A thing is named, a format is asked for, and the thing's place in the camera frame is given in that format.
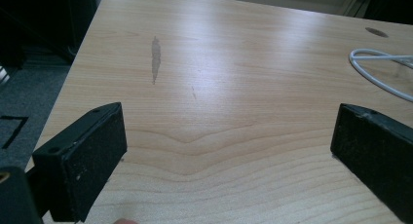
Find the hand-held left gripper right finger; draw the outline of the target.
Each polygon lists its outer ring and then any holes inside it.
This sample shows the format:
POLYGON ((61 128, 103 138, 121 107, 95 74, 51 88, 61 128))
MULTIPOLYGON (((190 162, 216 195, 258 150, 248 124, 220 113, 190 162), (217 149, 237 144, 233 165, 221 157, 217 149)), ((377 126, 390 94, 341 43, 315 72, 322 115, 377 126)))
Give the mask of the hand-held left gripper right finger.
POLYGON ((413 129, 342 103, 330 151, 399 219, 413 224, 413 129))

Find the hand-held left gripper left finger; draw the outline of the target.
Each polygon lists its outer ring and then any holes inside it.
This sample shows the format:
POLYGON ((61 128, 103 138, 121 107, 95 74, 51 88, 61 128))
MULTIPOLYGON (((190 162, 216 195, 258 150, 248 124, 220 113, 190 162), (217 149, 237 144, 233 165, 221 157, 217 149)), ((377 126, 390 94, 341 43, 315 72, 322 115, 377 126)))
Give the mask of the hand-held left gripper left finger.
POLYGON ((127 152, 122 104, 97 107, 32 154, 32 191, 41 215, 57 222, 85 221, 127 152))

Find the white wire display rack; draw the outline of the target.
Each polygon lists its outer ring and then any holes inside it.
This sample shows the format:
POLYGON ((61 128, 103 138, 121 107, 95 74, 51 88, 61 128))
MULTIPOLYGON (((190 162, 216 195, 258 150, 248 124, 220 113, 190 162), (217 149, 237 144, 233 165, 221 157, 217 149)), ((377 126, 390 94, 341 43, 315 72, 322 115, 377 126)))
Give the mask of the white wire display rack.
POLYGON ((413 55, 390 55, 373 49, 354 49, 349 53, 350 64, 362 77, 382 90, 413 103, 413 95, 401 92, 371 75, 359 64, 361 60, 389 60, 413 69, 413 55))

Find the black round table grommet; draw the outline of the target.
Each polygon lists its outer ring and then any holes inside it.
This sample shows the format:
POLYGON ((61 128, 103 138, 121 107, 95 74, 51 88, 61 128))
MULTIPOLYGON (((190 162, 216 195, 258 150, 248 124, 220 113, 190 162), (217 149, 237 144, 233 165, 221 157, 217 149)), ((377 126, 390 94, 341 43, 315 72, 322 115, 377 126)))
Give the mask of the black round table grommet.
POLYGON ((383 38, 388 38, 389 37, 389 35, 387 33, 383 32, 379 29, 375 29, 375 28, 372 28, 372 27, 365 27, 365 30, 368 31, 369 33, 372 33, 372 34, 374 34, 376 36, 379 36, 379 37, 383 37, 383 38))

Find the metal floor rail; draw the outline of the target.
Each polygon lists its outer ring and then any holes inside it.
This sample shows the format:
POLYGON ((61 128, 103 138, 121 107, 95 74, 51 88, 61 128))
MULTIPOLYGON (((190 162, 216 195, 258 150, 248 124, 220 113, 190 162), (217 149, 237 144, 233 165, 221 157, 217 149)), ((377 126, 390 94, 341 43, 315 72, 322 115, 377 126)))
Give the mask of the metal floor rail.
POLYGON ((10 74, 5 67, 0 65, 0 86, 4 85, 10 79, 10 74))

